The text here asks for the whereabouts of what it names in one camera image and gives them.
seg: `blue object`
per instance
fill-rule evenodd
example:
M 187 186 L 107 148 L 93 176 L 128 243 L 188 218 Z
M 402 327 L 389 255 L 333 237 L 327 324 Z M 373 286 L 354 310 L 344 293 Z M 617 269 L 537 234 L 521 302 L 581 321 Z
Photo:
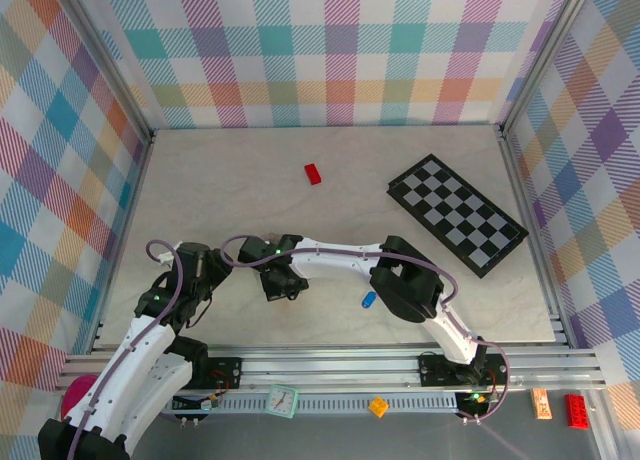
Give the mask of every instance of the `blue object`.
M 369 292 L 362 300 L 362 308 L 369 308 L 376 301 L 376 292 Z

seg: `plaid wall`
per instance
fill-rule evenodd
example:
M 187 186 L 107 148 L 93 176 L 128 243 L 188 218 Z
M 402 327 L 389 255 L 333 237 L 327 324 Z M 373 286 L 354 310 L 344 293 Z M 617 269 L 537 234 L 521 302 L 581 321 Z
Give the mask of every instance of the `plaid wall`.
M 0 458 L 39 458 L 142 142 L 56 0 L 0 0 Z
M 513 146 L 579 343 L 640 447 L 639 5 L 587 1 Z
M 103 1 L 87 10 L 151 122 L 170 128 L 494 121 L 562 4 Z

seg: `marble surface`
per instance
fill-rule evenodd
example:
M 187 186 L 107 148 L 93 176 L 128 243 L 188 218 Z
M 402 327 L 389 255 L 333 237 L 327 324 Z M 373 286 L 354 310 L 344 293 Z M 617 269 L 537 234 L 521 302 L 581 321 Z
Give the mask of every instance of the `marble surface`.
M 429 153 L 519 220 L 490 126 L 161 131 L 98 342 L 121 341 L 138 297 L 162 271 L 145 255 L 148 240 L 214 247 L 240 233 L 295 233 L 356 245 L 400 235 L 455 276 L 455 308 L 475 332 L 502 342 L 552 341 L 526 242 L 479 279 L 386 194 L 390 180 Z M 318 167 L 320 185 L 309 185 L 303 169 L 308 163 Z M 294 302 L 268 303 L 257 274 L 235 269 L 201 322 L 183 333 L 235 345 L 431 340 L 380 300 L 363 309 L 367 285 L 310 283 Z

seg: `red lego brick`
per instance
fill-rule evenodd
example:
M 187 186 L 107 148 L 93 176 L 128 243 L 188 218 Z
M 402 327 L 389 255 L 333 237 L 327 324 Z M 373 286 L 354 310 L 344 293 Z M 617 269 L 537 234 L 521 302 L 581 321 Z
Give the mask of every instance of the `red lego brick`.
M 589 416 L 582 395 L 565 395 L 567 402 L 567 420 L 571 428 L 587 430 L 589 428 Z
M 307 172 L 307 177 L 309 177 L 311 185 L 317 185 L 322 181 L 322 179 L 320 178 L 320 173 L 318 172 L 315 164 L 310 163 L 309 165 L 305 165 L 304 170 L 305 172 Z

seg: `chessboard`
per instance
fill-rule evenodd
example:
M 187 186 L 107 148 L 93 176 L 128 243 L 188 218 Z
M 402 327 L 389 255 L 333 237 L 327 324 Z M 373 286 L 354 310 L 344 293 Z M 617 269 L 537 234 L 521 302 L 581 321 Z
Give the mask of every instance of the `chessboard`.
M 528 235 L 435 155 L 391 181 L 387 193 L 480 278 Z

